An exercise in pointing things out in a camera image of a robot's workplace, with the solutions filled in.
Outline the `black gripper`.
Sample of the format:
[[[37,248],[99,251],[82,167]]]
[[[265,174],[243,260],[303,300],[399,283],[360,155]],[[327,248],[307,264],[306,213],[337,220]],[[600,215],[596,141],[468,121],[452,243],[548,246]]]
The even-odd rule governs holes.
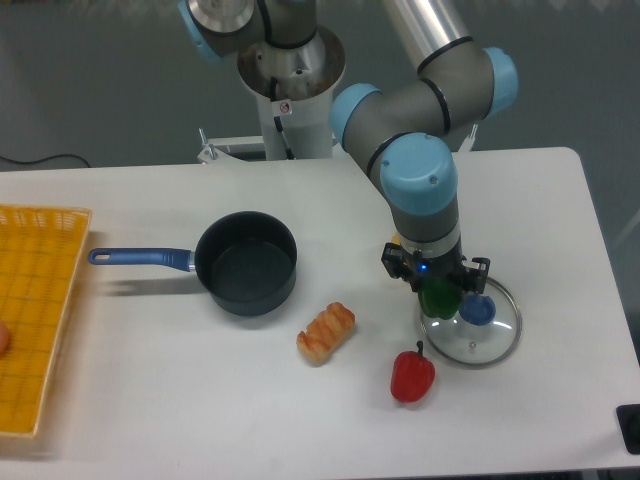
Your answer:
[[[483,294],[491,261],[486,257],[463,257],[459,244],[446,254],[427,258],[422,252],[408,253],[400,245],[387,242],[381,262],[392,279],[400,279],[417,291],[427,278],[439,278],[454,286],[459,293]]]

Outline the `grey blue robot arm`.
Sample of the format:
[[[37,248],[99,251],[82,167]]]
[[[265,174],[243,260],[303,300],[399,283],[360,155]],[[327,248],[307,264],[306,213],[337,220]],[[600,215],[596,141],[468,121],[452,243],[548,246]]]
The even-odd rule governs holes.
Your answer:
[[[489,261],[461,249],[457,171],[444,137],[516,99],[518,74],[498,48],[478,47],[445,1],[388,1],[416,80],[385,94],[340,89],[346,57],[312,1],[182,1],[200,53],[235,55],[258,109],[268,159],[322,158],[339,145],[390,206],[399,244],[382,261],[419,290],[482,293]]]

